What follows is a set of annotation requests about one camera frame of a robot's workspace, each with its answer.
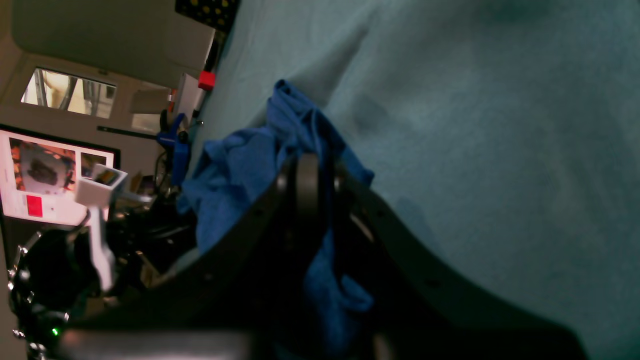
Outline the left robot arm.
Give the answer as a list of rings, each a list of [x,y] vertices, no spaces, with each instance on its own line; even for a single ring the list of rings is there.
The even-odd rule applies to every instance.
[[[18,246],[8,269],[8,303],[16,316],[16,338],[28,360],[52,360],[51,348],[70,320],[93,309],[127,301],[153,287],[172,265],[195,248],[195,216],[172,203],[135,207],[106,222],[105,240],[114,255],[114,280],[103,291],[90,259],[89,212],[73,226],[52,225]]]

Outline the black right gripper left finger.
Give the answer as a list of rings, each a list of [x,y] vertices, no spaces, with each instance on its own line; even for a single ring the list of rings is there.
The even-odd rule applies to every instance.
[[[272,360],[276,311],[301,294],[321,243],[317,155],[286,160],[223,239],[139,298],[70,325],[61,360]]]

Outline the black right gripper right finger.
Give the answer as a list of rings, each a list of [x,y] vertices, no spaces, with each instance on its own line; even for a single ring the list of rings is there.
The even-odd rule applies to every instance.
[[[412,234],[380,196],[333,170],[334,270],[374,299],[376,360],[585,360],[578,337],[477,285]]]

